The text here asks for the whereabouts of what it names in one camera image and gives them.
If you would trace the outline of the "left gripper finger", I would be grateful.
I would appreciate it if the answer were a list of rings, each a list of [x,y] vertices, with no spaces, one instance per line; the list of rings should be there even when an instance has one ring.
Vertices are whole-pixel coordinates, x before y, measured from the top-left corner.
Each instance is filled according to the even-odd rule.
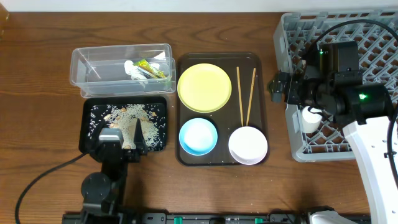
[[[93,146],[97,146],[99,142],[99,136],[103,128],[106,127],[106,121],[101,120],[93,131]]]
[[[144,135],[142,133],[140,119],[136,119],[136,127],[135,127],[135,132],[134,132],[134,144],[136,145],[136,149],[147,149],[147,144],[145,142]]]

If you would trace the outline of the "wooden chopstick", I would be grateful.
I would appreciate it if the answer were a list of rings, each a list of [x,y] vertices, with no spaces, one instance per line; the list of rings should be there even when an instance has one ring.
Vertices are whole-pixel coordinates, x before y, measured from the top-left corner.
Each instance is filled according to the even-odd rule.
[[[251,114],[252,96],[253,96],[253,92],[254,92],[255,79],[256,79],[256,67],[254,67],[254,68],[253,68],[253,71],[252,71],[251,89],[250,89],[249,103],[248,103],[248,112],[247,112],[247,116],[246,116],[246,126],[249,125],[249,119],[250,119],[250,114]]]
[[[242,96],[241,96],[241,82],[240,82],[239,67],[236,67],[236,75],[237,75],[237,84],[238,84],[239,114],[240,114],[241,126],[244,126],[243,102],[242,102]]]

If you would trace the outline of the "rice and food scraps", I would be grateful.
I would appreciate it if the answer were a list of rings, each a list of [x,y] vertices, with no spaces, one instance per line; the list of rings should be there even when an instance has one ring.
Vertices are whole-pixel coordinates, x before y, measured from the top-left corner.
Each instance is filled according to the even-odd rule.
[[[123,149],[134,149],[136,121],[141,123],[142,134],[150,152],[161,151],[166,144],[166,106],[162,103],[126,105],[94,105],[89,112],[88,130],[90,138],[103,124],[105,128],[120,129],[123,134]]]

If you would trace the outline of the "white paper cup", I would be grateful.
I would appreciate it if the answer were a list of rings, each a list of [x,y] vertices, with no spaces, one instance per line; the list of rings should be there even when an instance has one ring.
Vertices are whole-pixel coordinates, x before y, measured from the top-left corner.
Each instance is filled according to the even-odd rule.
[[[306,106],[302,112],[302,126],[305,134],[314,133],[322,120],[322,110]]]

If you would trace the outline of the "light blue bowl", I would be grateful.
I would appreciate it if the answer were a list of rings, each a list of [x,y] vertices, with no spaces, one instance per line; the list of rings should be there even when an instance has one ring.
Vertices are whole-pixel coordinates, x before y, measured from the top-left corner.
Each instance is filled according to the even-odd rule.
[[[186,153],[204,156],[215,148],[218,132],[215,125],[207,119],[193,118],[180,128],[178,140]]]

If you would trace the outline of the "pink white bowl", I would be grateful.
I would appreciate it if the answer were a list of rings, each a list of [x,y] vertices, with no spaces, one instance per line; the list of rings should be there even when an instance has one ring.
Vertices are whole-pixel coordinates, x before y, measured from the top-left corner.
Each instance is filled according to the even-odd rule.
[[[229,137],[228,149],[240,164],[255,165],[268,153],[268,142],[263,133],[251,126],[236,129]]]

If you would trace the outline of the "white tissue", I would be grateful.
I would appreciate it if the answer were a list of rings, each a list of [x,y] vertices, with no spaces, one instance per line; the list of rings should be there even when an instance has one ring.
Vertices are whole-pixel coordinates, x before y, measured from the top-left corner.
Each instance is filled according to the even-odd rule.
[[[133,61],[127,60],[124,63],[125,73],[131,77],[132,80],[146,80],[147,77],[141,72]]]

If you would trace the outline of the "green snack wrapper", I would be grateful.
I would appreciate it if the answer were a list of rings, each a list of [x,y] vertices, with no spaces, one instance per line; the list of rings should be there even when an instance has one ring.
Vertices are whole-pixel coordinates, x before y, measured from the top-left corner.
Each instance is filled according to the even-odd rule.
[[[133,65],[151,78],[165,78],[164,73],[158,68],[153,67],[146,59],[134,62]]]

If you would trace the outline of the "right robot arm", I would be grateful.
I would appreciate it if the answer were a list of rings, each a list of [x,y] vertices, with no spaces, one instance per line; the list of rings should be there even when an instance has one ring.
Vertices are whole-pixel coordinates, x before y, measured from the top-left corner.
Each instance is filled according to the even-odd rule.
[[[321,44],[302,58],[302,74],[279,72],[269,83],[272,101],[332,115],[354,152],[372,223],[397,223],[397,107],[387,88],[363,83],[355,41]]]

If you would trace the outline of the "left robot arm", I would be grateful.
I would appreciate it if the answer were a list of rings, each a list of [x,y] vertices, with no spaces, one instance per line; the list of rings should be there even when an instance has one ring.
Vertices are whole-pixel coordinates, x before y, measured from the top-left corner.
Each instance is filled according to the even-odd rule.
[[[139,223],[140,215],[122,206],[128,164],[139,162],[148,153],[141,122],[135,121],[134,149],[123,149],[120,129],[100,122],[85,141],[83,152],[101,163],[101,170],[88,175],[81,185],[83,208],[79,223]]]

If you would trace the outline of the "black waste tray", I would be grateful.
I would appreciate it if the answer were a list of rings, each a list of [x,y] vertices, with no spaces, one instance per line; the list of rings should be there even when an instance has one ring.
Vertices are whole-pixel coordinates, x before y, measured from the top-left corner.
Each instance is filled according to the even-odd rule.
[[[143,103],[162,103],[166,106],[167,115],[167,101],[162,96],[126,96],[126,97],[110,97],[110,98],[90,98],[85,101],[83,106],[83,114],[80,129],[79,150],[86,152],[90,145],[92,145],[93,137],[88,137],[86,132],[88,130],[89,112],[94,105],[126,105],[126,104],[143,104]]]

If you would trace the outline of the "grey dishwasher rack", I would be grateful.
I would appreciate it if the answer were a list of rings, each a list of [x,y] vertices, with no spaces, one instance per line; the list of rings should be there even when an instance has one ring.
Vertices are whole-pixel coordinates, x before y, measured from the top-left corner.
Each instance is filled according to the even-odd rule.
[[[381,22],[397,30],[397,11],[291,12],[283,14],[274,32],[277,68],[281,72],[301,73],[300,54],[316,40],[320,44],[354,40],[358,44],[359,67],[363,82],[382,83],[393,104],[397,103],[397,42],[382,27],[349,24],[325,34],[339,23],[356,19]],[[298,162],[340,161],[354,159],[341,128],[331,119],[321,121],[314,133],[302,131],[301,106],[287,105],[285,118],[292,157]]]

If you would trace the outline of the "dark brown serving tray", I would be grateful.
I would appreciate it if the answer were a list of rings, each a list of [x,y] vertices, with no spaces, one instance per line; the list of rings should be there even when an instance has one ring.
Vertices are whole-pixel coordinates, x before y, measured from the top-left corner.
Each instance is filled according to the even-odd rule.
[[[249,94],[253,68],[256,67],[256,79],[252,96],[249,125],[267,134],[266,103],[264,99],[264,82],[259,57],[251,52],[228,53],[189,53],[181,56],[177,62],[177,79],[192,65],[211,63],[222,68],[230,77],[232,93],[228,102],[219,110],[211,113],[197,113],[188,109],[176,97],[176,135],[188,120],[204,118],[212,122],[218,132],[218,141],[215,148],[204,156],[193,156],[186,153],[179,140],[176,140],[175,156],[185,166],[235,166],[237,162],[229,152],[228,140],[233,131],[240,127],[239,97],[236,67],[239,67],[241,96],[243,102],[243,116],[248,112]]]

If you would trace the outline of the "yellow plate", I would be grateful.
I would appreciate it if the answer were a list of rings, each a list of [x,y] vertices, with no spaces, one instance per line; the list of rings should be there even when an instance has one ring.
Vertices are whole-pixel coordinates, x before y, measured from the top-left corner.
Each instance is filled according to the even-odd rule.
[[[219,66],[199,63],[187,68],[178,79],[180,101],[190,110],[211,113],[222,108],[232,93],[228,74]]]

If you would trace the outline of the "clear plastic bin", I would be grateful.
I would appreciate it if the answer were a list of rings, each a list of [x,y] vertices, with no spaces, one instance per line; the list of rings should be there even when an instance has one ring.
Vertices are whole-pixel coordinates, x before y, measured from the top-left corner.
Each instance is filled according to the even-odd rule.
[[[161,70],[165,78],[151,78],[144,73],[146,80],[132,80],[125,73],[124,63],[142,59]],[[85,47],[72,52],[70,83],[80,88],[84,98],[173,93],[175,77],[169,44]]]

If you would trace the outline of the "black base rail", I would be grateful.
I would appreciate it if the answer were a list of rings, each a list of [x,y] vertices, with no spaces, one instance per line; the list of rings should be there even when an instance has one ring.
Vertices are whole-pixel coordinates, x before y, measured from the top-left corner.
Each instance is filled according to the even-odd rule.
[[[108,217],[88,217],[84,219],[80,214],[64,214],[62,224],[79,223],[128,223],[128,224],[256,224],[256,223],[306,223],[307,218],[303,215],[294,214],[270,214],[265,216],[247,215],[167,215],[165,213],[145,213],[140,217],[130,218],[119,216]]]

